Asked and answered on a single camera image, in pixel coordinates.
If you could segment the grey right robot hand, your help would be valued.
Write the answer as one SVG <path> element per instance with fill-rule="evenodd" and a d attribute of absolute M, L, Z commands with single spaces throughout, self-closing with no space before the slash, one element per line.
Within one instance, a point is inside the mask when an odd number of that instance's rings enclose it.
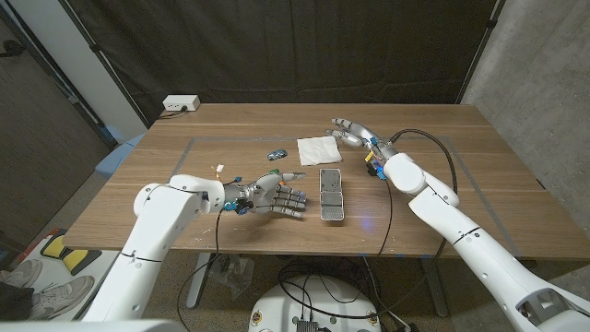
<path fill-rule="evenodd" d="M 332 123 L 336 129 L 326 129 L 325 133 L 348 146 L 366 148 L 382 160 L 389 160 L 398 153 L 391 143 L 387 143 L 362 124 L 350 122 L 344 118 L 333 118 Z"/>

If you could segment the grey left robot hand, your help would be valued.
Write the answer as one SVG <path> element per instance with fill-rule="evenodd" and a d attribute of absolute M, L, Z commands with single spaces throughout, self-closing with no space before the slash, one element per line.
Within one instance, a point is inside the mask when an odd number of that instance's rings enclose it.
<path fill-rule="evenodd" d="M 247 213 L 279 213 L 296 219 L 302 218 L 306 208 L 306 195 L 286 185 L 300 180 L 304 172 L 270 172 L 249 184 L 224 184 L 224 209 L 238 215 Z"/>

